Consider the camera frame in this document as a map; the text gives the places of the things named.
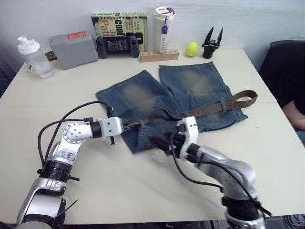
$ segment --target game controller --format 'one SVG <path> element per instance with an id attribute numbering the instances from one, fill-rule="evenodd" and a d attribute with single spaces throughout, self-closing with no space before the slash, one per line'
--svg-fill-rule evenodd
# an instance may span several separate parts
<path id="1" fill-rule="evenodd" d="M 137 58 L 140 54 L 138 40 L 135 36 L 98 37 L 96 39 L 99 57 L 107 55 L 130 55 Z"/>

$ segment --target red label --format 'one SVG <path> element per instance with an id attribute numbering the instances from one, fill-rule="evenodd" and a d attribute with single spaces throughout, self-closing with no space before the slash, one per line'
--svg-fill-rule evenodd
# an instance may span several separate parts
<path id="1" fill-rule="evenodd" d="M 70 33 L 67 35 L 68 39 L 75 39 L 75 38 L 80 38 L 80 37 L 85 37 L 87 36 L 87 33 L 85 31 L 81 31 L 81 32 L 75 32 L 75 33 Z"/>

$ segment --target black cable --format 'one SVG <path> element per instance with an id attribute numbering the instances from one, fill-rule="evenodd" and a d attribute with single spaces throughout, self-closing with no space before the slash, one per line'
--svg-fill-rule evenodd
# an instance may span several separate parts
<path id="1" fill-rule="evenodd" d="M 174 135 L 177 133 L 177 129 L 175 129 L 172 134 L 171 134 L 171 137 L 170 137 L 170 144 L 171 144 L 171 151 L 172 151 L 172 154 L 173 154 L 173 159 L 174 159 L 174 162 L 177 166 L 177 169 L 179 170 L 179 172 L 181 173 L 182 176 L 184 176 L 187 180 L 191 181 L 191 182 L 194 182 L 196 184 L 198 184 L 198 182 L 200 181 L 196 181 L 196 180 L 193 180 L 191 178 L 189 178 L 186 174 L 183 173 L 183 171 L 181 170 L 181 168 L 179 167 L 178 163 L 177 163 L 177 159 L 176 159 L 176 155 L 175 155 L 175 150 L 174 150 L 174 147 L 173 147 L 173 137 Z M 247 196 L 249 197 L 249 199 L 254 202 L 255 204 L 257 204 L 257 208 L 262 212 L 263 216 L 264 216 L 264 212 L 271 216 L 271 212 L 269 212 L 268 210 L 266 210 L 265 208 L 263 208 L 260 203 L 258 201 L 256 201 L 252 196 L 251 194 L 249 193 L 249 191 L 243 186 L 243 184 L 237 179 L 237 177 L 235 176 L 235 174 L 233 174 L 229 169 L 227 169 L 225 166 L 219 164 L 219 163 L 216 163 L 216 162 L 209 162 L 209 161 L 196 161 L 196 163 L 198 164 L 208 164 L 208 165 L 214 165 L 214 166 L 217 166 L 219 168 L 221 168 L 222 170 L 224 170 L 226 173 L 228 173 L 234 180 L 236 180 L 236 182 L 240 185 L 240 187 L 245 191 L 245 193 L 247 194 Z M 215 187 L 219 187 L 221 190 L 222 190 L 222 187 L 216 185 L 216 184 L 211 184 L 211 183 L 208 183 L 207 185 L 210 185 L 210 186 L 215 186 Z"/>
<path id="2" fill-rule="evenodd" d="M 170 136 L 170 144 L 171 144 L 171 151 L 172 151 L 172 154 L 173 154 L 173 160 L 174 160 L 174 162 L 175 162 L 175 164 L 176 164 L 176 167 L 177 167 L 178 171 L 181 173 L 181 175 L 182 175 L 185 179 L 187 179 L 188 181 L 191 181 L 191 182 L 193 182 L 193 183 L 195 183 L 195 184 L 198 184 L 198 185 L 208 185 L 208 186 L 218 187 L 218 188 L 220 188 L 220 191 L 223 192 L 223 187 L 221 187 L 220 185 L 213 184 L 213 183 L 208 183 L 208 182 L 203 182 L 203 181 L 198 181 L 198 180 L 194 180 L 194 179 L 188 177 L 188 176 L 182 171 L 182 169 L 180 168 L 180 166 L 179 166 L 179 164 L 178 164 L 178 162 L 177 162 L 176 153 L 175 153 L 175 149 L 174 149 L 174 146 L 173 146 L 173 137 L 174 137 L 174 135 L 175 135 L 176 133 L 177 133 L 177 129 L 175 129 L 175 130 L 172 132 L 171 136 Z"/>
<path id="3" fill-rule="evenodd" d="M 64 117 L 62 117 L 61 120 L 65 120 L 65 119 L 66 119 L 69 115 L 71 115 L 73 112 L 77 111 L 78 109 L 80 109 L 80 108 L 82 108 L 82 107 L 85 107 L 85 106 L 88 106 L 88 105 L 91 105 L 91 104 L 102 104 L 102 105 L 106 106 L 107 108 L 109 107 L 106 103 L 100 102 L 100 101 L 88 102 L 88 103 L 79 105 L 78 107 L 75 107 L 73 110 L 70 110 L 67 114 L 64 115 Z M 55 137 L 56 137 L 56 135 L 57 135 L 57 132 L 58 132 L 60 126 L 61 126 L 61 123 L 58 123 L 58 125 L 57 125 L 57 127 L 56 127 L 56 129 L 55 129 L 55 131 L 54 131 L 54 134 L 53 134 L 53 136 L 52 136 L 52 139 L 51 139 L 51 141 L 50 141 L 50 143 L 49 143 L 49 146 L 48 146 L 48 148 L 47 148 L 47 152 L 46 152 L 46 155 L 45 155 L 45 157 L 44 157 L 45 159 L 47 159 L 48 156 L 49 156 L 50 149 L 51 149 L 51 147 L 52 147 L 52 144 L 53 144 L 53 142 L 54 142 L 54 139 L 55 139 Z"/>
<path id="4" fill-rule="evenodd" d="M 264 216 L 264 212 L 269 215 L 269 216 L 272 216 L 271 212 L 268 211 L 267 209 L 263 208 L 259 201 L 255 200 L 251 194 L 249 193 L 249 191 L 243 186 L 243 184 L 237 179 L 237 177 L 229 170 L 227 169 L 225 166 L 217 163 L 217 162 L 210 162 L 210 161 L 196 161 L 196 163 L 198 164 L 207 164 L 207 165 L 213 165 L 213 166 L 217 166 L 219 168 L 221 168 L 222 170 L 224 170 L 227 174 L 229 174 L 234 180 L 236 180 L 236 182 L 240 185 L 240 187 L 244 190 L 244 192 L 247 194 L 247 196 L 249 197 L 249 199 L 258 204 L 258 209 L 263 213 L 263 216 Z"/>
<path id="5" fill-rule="evenodd" d="M 44 164 L 45 164 L 45 160 L 43 158 L 43 154 L 42 154 L 42 150 L 41 150 L 41 136 L 42 136 L 42 133 L 47 129 L 49 128 L 50 126 L 54 125 L 54 124 L 61 124 L 63 122 L 78 122 L 78 121 L 84 121 L 84 119 L 65 119 L 65 120 L 59 120 L 59 121 L 55 121 L 55 122 L 52 122 L 50 124 L 47 124 L 45 127 L 43 127 L 39 134 L 38 134 L 38 140 L 37 140 L 37 146 L 38 146 L 38 152 L 39 152 L 39 156 L 40 156 L 40 160 L 41 160 L 41 164 L 42 164 L 42 168 L 44 167 Z"/>
<path id="6" fill-rule="evenodd" d="M 69 208 L 71 208 L 77 201 L 78 201 L 78 199 L 76 201 L 74 201 L 70 206 L 68 206 L 64 211 L 62 211 L 57 216 L 55 216 L 53 219 L 56 219 L 57 217 L 61 216 L 63 213 L 65 213 L 67 210 L 69 210 Z"/>

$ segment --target white table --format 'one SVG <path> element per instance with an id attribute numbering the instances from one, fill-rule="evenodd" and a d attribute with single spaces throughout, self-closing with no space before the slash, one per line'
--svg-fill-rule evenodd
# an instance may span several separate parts
<path id="1" fill-rule="evenodd" d="M 243 50 L 218 50 L 215 66 L 232 94 L 255 90 L 257 102 L 244 109 L 248 119 L 229 128 L 200 134 L 198 144 L 215 148 L 232 159 L 250 164 L 257 172 L 256 187 L 263 206 L 274 215 L 305 213 L 305 150 L 275 98 Z M 202 57 L 139 63 L 128 57 L 109 57 L 42 80 L 25 66 L 0 99 L 0 220 L 15 222 L 18 210 L 41 166 L 37 135 L 47 123 L 60 119 L 82 103 L 96 100 L 95 93 L 143 69 L 158 77 L 158 65 L 208 62 Z M 99 105 L 71 117 L 106 117 Z M 43 136 L 45 150 L 52 129 Z M 215 182 L 182 163 L 196 179 Z M 222 194 L 213 187 L 196 185 L 177 171 L 173 159 L 159 150 L 133 155 L 121 137 L 116 145 L 99 139 L 86 141 L 68 181 L 66 224 L 128 223 L 224 219 Z"/>

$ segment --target belt loop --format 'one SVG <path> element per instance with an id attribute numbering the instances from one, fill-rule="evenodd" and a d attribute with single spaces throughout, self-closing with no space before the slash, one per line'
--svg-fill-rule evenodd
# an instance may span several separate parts
<path id="1" fill-rule="evenodd" d="M 189 113 L 188 111 L 184 111 L 184 112 L 183 112 L 183 115 L 184 115 L 184 117 L 190 117 L 190 116 L 191 116 L 190 113 Z"/>
<path id="2" fill-rule="evenodd" d="M 225 102 L 226 102 L 225 98 L 222 97 L 219 100 L 219 102 L 220 102 L 220 105 L 221 105 L 221 108 L 222 108 L 223 112 L 226 112 L 227 111 L 227 106 L 225 105 Z"/>
<path id="3" fill-rule="evenodd" d="M 139 123 L 141 124 L 141 128 L 145 128 L 145 122 L 142 119 L 139 120 Z"/>

